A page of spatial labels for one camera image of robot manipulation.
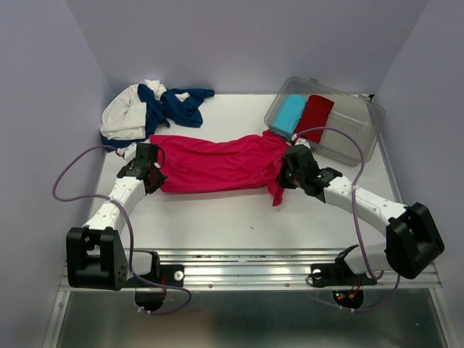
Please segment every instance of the blue and white garment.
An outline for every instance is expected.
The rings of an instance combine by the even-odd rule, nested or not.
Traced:
[[[214,96],[211,89],[166,89],[157,80],[145,80],[121,92],[103,111],[101,139],[118,149],[144,141],[160,123],[198,128],[203,123],[198,107],[205,98]]]

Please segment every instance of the folded blue cloth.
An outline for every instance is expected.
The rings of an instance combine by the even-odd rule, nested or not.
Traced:
[[[298,94],[287,96],[272,124],[273,128],[277,129],[272,129],[272,131],[285,138],[288,138],[288,135],[283,132],[293,134],[299,119],[302,118],[306,103],[307,98]]]
[[[181,101],[176,94],[188,93],[189,98]],[[203,123],[203,117],[198,107],[206,98],[215,95],[212,89],[190,88],[190,89],[168,89],[161,95],[160,100],[154,98],[152,89],[144,84],[137,87],[137,94],[142,103],[146,103],[145,136],[143,139],[115,140],[101,136],[103,144],[116,148],[127,147],[134,142],[146,140],[154,134],[160,123],[170,127],[167,120],[170,118],[178,125],[198,128]]]

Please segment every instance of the plastic bin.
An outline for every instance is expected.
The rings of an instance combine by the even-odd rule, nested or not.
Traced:
[[[285,130],[282,126],[279,126],[282,123],[281,118],[283,115],[285,117],[296,117],[287,114],[286,108],[288,104],[295,98],[300,98],[300,96],[307,100],[313,94],[323,96],[334,102],[326,126],[339,129],[353,137],[363,150],[365,160],[370,160],[384,122],[384,109],[363,97],[350,96],[336,91],[317,83],[316,80],[289,78],[268,110],[265,116],[265,124],[273,132],[290,139],[293,133],[289,132],[288,128]],[[310,143],[313,151],[318,154],[347,165],[360,163],[358,150],[349,139],[341,134],[325,130],[319,144],[312,141]]]

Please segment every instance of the purple wall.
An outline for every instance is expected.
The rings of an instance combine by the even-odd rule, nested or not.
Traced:
[[[375,92],[427,0],[66,0],[116,90],[144,78],[218,93],[289,76]]]
[[[51,186],[99,143],[112,90],[62,0],[2,4],[0,46],[0,346],[41,347],[65,235],[88,209],[55,202]],[[85,159],[61,193],[92,191],[101,158]]]
[[[384,137],[407,203],[428,205],[446,246],[437,260],[464,333],[464,2],[431,0],[383,81]]]

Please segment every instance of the metal frame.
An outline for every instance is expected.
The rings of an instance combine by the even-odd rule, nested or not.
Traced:
[[[399,186],[381,135],[378,145],[394,197],[398,202],[402,202]],[[185,266],[184,286],[191,291],[308,291],[315,290],[306,283],[306,276],[311,272],[311,264],[333,262],[341,249],[172,249],[156,251],[163,263],[182,263]],[[395,281],[396,274],[386,272],[378,285],[372,289],[391,289]],[[447,346],[460,347],[460,340],[447,309],[435,265],[428,266],[413,281],[403,278],[400,288],[430,289]],[[71,291],[98,290],[71,288],[67,283],[66,267],[64,268],[46,341],[43,344],[44,348],[55,347],[58,343]],[[134,289],[123,289],[123,291],[134,291]]]

